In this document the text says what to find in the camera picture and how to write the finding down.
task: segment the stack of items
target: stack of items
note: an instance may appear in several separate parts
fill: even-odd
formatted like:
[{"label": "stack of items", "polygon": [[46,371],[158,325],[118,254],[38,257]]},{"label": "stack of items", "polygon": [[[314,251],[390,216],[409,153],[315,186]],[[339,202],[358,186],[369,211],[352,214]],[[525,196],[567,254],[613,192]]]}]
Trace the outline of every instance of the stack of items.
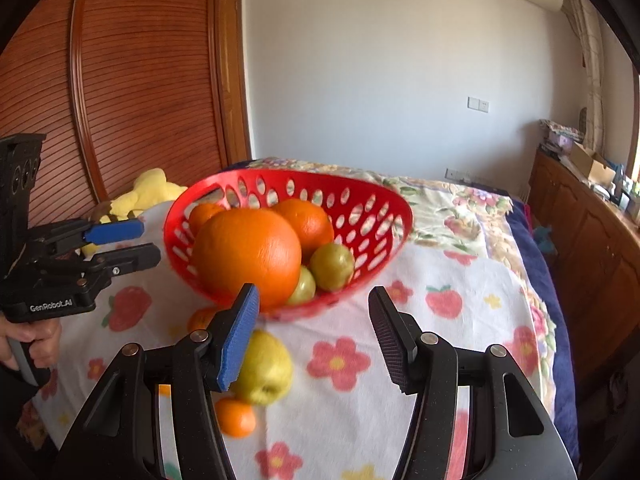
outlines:
[{"label": "stack of items", "polygon": [[548,119],[540,120],[540,126],[545,131],[545,140],[540,144],[540,149],[556,159],[571,153],[574,142],[581,144],[584,140],[584,133]]}]

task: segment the screw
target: screw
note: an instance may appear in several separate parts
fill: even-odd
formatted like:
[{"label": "screw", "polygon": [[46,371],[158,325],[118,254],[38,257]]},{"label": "screw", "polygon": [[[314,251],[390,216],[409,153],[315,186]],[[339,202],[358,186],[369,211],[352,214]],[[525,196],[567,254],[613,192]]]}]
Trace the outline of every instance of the screw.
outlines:
[{"label": "screw", "polygon": [[122,347],[122,353],[123,355],[131,357],[132,355],[138,353],[138,348],[140,347],[137,345],[137,343],[127,343]]},{"label": "screw", "polygon": [[507,351],[502,345],[491,345],[491,348],[489,348],[489,350],[496,357],[505,357],[507,355]]},{"label": "screw", "polygon": [[437,345],[439,339],[433,332],[425,332],[420,336],[420,341],[425,345]]},{"label": "screw", "polygon": [[209,337],[209,332],[207,332],[206,330],[194,330],[193,332],[191,332],[190,337],[194,343],[202,343]]}]

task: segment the floral tablecloth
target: floral tablecloth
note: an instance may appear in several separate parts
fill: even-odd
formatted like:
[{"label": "floral tablecloth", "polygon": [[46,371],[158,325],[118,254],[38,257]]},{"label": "floral tablecloth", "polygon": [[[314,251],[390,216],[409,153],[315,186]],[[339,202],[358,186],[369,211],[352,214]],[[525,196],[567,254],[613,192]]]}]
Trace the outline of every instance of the floral tablecloth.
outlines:
[{"label": "floral tablecloth", "polygon": [[[532,290],[505,214],[508,198],[443,182],[426,182],[294,160],[265,159],[257,168],[291,168],[377,182],[402,194],[414,212],[410,241],[378,275],[400,310],[453,345],[484,350],[502,343],[514,355],[553,415],[554,326]],[[142,215],[145,235],[163,252],[155,269],[114,280],[94,312],[63,319],[62,355],[35,406],[60,446],[106,365],[127,342],[144,348],[174,343],[186,322],[208,305],[171,270],[162,247],[170,203]],[[262,323],[289,348],[294,382],[287,397],[256,410],[246,439],[226,439],[238,478],[382,480],[391,478],[414,398],[399,393],[386,372],[369,322],[367,291],[310,319]],[[170,398],[161,396],[166,476],[180,478]],[[468,423],[468,391],[460,388],[449,479],[460,477]]]}]

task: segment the red plastic basket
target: red plastic basket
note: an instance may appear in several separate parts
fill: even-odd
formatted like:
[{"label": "red plastic basket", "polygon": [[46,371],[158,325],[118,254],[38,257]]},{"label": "red plastic basket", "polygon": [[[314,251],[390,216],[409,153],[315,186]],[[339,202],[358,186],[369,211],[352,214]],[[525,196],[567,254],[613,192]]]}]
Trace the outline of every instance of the red plastic basket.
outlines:
[{"label": "red plastic basket", "polygon": [[169,209],[164,245],[174,270],[216,304],[220,300],[202,288],[189,263],[193,235],[187,222],[195,203],[215,200],[212,194],[216,190],[220,196],[217,202],[227,207],[268,207],[287,198],[311,200],[329,215],[335,241],[350,248],[356,258],[353,279],[342,290],[319,291],[308,303],[270,312],[266,315],[269,319],[289,321],[314,316],[353,294],[395,256],[414,220],[411,208],[398,193],[362,180],[289,170],[235,170],[209,176],[182,193]]}]

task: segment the green fruit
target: green fruit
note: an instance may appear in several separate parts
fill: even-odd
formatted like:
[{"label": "green fruit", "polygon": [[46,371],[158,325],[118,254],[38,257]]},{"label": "green fruit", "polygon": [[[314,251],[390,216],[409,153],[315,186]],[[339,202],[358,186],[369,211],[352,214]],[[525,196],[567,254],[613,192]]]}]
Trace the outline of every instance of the green fruit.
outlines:
[{"label": "green fruit", "polygon": [[293,363],[282,342],[264,330],[254,330],[249,339],[236,382],[230,389],[249,404],[266,406],[287,394]]},{"label": "green fruit", "polygon": [[340,290],[353,277],[356,260],[344,245],[325,244],[316,249],[309,261],[309,270],[316,285],[327,292]]},{"label": "green fruit", "polygon": [[311,301],[316,294],[316,280],[309,269],[300,266],[300,277],[296,290],[293,291],[291,297],[287,300],[288,305],[299,305]]}]

